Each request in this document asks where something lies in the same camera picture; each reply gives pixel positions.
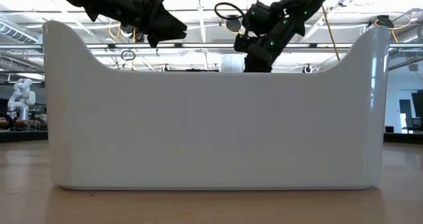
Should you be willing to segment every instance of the wooden table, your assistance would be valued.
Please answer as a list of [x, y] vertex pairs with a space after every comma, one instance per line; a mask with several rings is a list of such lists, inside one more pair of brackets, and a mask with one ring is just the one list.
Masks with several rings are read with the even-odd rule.
[[385, 144], [360, 191], [88, 192], [50, 182], [46, 142], [0, 144], [0, 223], [423, 223], [423, 145]]

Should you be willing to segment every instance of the white robot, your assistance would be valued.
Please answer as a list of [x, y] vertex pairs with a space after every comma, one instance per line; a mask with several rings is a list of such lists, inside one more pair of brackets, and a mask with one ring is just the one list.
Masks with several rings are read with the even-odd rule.
[[35, 104], [35, 93], [30, 90], [32, 85], [32, 80], [30, 79], [19, 79], [18, 83], [13, 86], [14, 92], [7, 103], [7, 114], [15, 119], [17, 117], [17, 109], [19, 109], [19, 119], [27, 120], [28, 119], [28, 105]]

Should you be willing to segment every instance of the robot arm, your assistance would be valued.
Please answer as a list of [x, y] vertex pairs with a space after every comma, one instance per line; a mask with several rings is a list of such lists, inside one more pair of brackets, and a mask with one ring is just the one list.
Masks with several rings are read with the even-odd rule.
[[248, 34], [237, 35], [234, 48], [247, 53], [245, 72], [271, 72], [272, 64], [295, 33], [305, 34], [304, 23], [325, 0], [281, 0], [267, 6], [253, 4], [243, 19]]
[[136, 29], [148, 34], [150, 46], [155, 48], [164, 40], [183, 39], [187, 26], [166, 11], [164, 0], [67, 0], [76, 7], [84, 7], [92, 21], [98, 15], [116, 19], [122, 28]]
[[10, 97], [7, 103], [7, 114], [15, 119], [17, 117], [17, 108], [20, 111], [20, 119], [28, 119], [28, 105], [35, 104], [35, 93], [30, 90], [32, 85], [32, 80], [30, 79], [19, 79], [18, 83], [13, 85], [14, 92]]

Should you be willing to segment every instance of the wall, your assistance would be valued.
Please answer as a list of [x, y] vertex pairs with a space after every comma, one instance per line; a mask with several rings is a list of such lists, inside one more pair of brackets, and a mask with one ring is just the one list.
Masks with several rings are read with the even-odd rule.
[[[399, 59], [392, 61], [390, 64], [394, 65], [400, 62]], [[419, 74], [423, 74], [423, 63], [420, 63]], [[385, 110], [385, 125], [393, 126], [395, 133], [401, 133], [401, 119], [400, 119], [400, 99], [409, 99], [411, 101], [411, 112], [413, 118], [416, 117], [414, 105], [412, 102], [412, 93], [423, 89], [423, 80], [413, 72], [409, 71], [408, 66], [392, 70], [388, 73], [388, 87], [387, 87], [387, 103]]]

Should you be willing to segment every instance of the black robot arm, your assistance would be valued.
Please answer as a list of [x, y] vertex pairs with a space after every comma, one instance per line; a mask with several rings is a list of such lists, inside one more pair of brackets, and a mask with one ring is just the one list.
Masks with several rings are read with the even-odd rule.
[[[272, 64], [295, 33], [305, 34], [304, 23], [325, 0], [281, 0], [267, 6], [257, 2], [243, 19], [244, 35], [238, 34], [234, 48], [245, 52], [245, 72], [271, 72]], [[257, 36], [248, 36], [248, 31]]]
[[137, 32], [148, 34], [147, 39], [153, 48], [161, 41], [183, 39], [186, 36], [187, 26], [166, 11], [164, 0], [67, 1], [76, 7], [84, 7], [92, 21], [98, 15], [104, 15], [120, 21], [125, 28], [133, 27]]

